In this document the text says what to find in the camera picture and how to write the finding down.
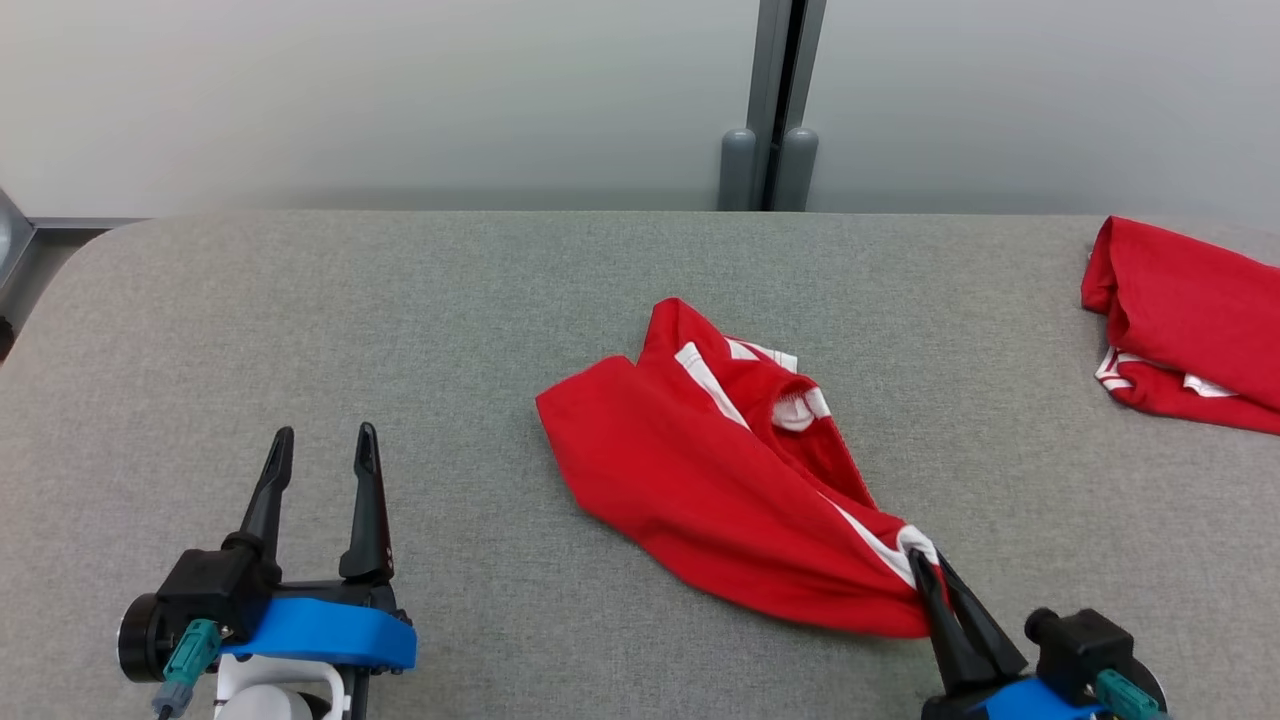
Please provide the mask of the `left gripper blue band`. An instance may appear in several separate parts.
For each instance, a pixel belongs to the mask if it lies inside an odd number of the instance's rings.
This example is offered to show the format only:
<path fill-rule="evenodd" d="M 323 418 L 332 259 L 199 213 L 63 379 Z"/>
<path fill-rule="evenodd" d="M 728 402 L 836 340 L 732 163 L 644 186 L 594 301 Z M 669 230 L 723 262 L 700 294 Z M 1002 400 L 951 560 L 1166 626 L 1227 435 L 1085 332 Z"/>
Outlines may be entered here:
<path fill-rule="evenodd" d="M 291 483 L 293 456 L 294 429 L 282 427 L 273 438 L 239 529 L 223 541 L 224 550 L 244 547 L 264 566 L 278 566 L 282 500 Z M 278 585 L 250 642 L 232 644 L 230 632 L 221 628 L 220 656 L 205 674 L 215 673 L 224 657 L 319 661 L 361 667 L 371 674 L 402 673 L 416 666 L 417 633 L 397 607 L 390 587 L 383 584 L 393 578 L 393 550 L 372 423 L 360 425 L 353 471 L 357 487 L 349 546 L 339 561 L 339 577 L 346 583 Z M 133 601 L 116 634 L 116 660 L 134 683 L 161 682 L 163 669 L 184 633 L 168 628 L 156 593 Z"/>

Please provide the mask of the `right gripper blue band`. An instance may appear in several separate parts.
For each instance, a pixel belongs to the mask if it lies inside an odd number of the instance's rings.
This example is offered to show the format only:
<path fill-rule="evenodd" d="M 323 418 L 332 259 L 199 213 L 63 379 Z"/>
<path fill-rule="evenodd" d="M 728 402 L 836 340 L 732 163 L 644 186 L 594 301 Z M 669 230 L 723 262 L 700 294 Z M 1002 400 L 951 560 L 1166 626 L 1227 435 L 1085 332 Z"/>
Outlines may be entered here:
<path fill-rule="evenodd" d="M 920 720 L 1110 720 L 1093 687 L 1075 707 L 1037 675 L 1023 675 L 1027 659 L 946 557 L 934 564 L 909 550 L 908 561 L 945 692 L 924 703 Z M 1151 676 L 1134 659 L 1116 671 L 1135 682 Z"/>

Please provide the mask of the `red shorts white stripe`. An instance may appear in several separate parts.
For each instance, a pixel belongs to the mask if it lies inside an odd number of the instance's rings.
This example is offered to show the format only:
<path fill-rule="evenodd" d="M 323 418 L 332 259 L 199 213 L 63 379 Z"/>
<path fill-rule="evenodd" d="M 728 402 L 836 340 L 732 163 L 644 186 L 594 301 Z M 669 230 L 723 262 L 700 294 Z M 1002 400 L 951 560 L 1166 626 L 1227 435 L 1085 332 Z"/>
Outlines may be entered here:
<path fill-rule="evenodd" d="M 579 505 L 680 580 L 791 623 L 928 635 L 909 553 L 936 570 L 936 547 L 877 506 L 794 355 L 666 299 L 636 360 L 605 357 L 536 407 Z"/>

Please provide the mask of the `red white basketball jersey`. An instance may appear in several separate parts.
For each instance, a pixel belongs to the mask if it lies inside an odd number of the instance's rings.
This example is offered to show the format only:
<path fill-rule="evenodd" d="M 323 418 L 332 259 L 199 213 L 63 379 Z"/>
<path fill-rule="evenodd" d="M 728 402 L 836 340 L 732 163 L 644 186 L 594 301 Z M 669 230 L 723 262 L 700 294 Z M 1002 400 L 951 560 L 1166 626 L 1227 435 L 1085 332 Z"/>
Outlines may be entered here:
<path fill-rule="evenodd" d="M 1110 217 L 1080 295 L 1105 318 L 1094 375 L 1114 401 L 1280 436 L 1280 268 Z"/>

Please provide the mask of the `grey cylinder partition foot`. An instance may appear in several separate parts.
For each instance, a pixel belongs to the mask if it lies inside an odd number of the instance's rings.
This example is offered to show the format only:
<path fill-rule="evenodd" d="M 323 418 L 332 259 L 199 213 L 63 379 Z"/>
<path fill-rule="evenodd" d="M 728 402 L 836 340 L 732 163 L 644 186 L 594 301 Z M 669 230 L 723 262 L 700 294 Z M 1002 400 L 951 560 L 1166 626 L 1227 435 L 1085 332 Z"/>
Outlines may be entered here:
<path fill-rule="evenodd" d="M 818 147 L 819 137 L 813 129 L 797 127 L 785 133 L 774 174 L 774 211 L 806 210 Z"/>
<path fill-rule="evenodd" d="M 719 146 L 718 211 L 750 211 L 754 202 L 756 136 L 749 128 L 724 133 Z"/>

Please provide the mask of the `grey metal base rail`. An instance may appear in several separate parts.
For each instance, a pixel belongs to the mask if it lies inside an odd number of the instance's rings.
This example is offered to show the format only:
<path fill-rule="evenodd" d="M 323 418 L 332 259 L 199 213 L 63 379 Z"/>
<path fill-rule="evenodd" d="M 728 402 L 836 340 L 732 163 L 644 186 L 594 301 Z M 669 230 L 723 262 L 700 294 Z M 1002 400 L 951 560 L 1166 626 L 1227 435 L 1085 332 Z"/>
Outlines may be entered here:
<path fill-rule="evenodd" d="M 0 320 L 19 332 L 67 260 L 91 240 L 138 217 L 27 217 L 0 190 Z"/>

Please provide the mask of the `grey partition frame post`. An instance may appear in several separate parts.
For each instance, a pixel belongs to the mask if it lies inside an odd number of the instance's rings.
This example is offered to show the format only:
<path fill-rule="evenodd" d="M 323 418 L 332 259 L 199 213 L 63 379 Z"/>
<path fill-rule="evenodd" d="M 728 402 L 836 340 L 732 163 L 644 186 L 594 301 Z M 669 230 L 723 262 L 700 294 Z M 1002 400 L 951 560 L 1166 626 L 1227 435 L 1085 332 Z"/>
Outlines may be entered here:
<path fill-rule="evenodd" d="M 827 5 L 828 0 L 759 1 L 745 127 L 756 136 L 753 211 L 773 211 L 778 147 L 785 133 L 809 128 L 805 113 Z"/>

